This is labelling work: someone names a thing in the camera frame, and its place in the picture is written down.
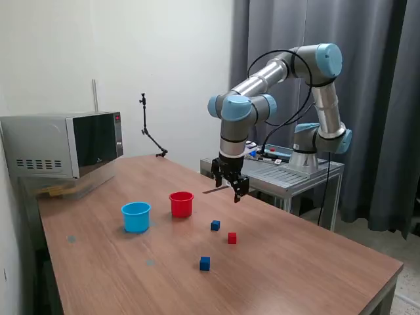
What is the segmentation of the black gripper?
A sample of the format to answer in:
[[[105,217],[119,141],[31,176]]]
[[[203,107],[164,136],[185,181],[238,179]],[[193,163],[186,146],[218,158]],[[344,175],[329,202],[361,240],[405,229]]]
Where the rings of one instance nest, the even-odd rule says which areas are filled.
[[[241,200],[249,192],[249,177],[241,174],[243,167],[243,157],[219,156],[213,159],[211,164],[211,174],[215,179],[215,186],[222,185],[222,177],[229,179],[229,183],[234,190],[234,203]]]

